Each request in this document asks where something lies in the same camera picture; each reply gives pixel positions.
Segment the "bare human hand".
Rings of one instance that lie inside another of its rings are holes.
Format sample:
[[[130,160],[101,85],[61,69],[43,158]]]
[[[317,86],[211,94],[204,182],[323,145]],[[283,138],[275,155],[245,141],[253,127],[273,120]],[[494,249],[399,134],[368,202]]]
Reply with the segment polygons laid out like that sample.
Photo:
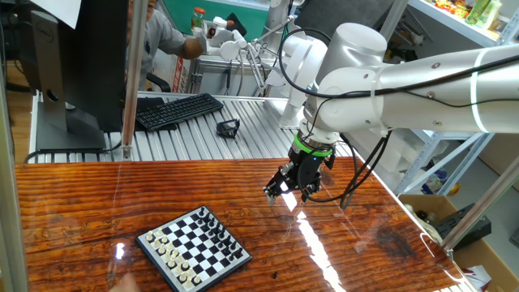
[[[137,284],[132,273],[125,274],[121,280],[114,285],[109,292],[140,292],[141,289]]]

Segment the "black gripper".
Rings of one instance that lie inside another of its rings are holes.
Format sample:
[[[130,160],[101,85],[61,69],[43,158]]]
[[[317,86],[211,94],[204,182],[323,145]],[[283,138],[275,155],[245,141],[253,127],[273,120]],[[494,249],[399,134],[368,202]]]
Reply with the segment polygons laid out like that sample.
[[[306,203],[320,191],[320,167],[324,160],[322,151],[313,153],[293,148],[289,150],[290,163],[282,165],[263,188],[269,206],[273,206],[279,195],[292,190],[301,191],[301,200]]]

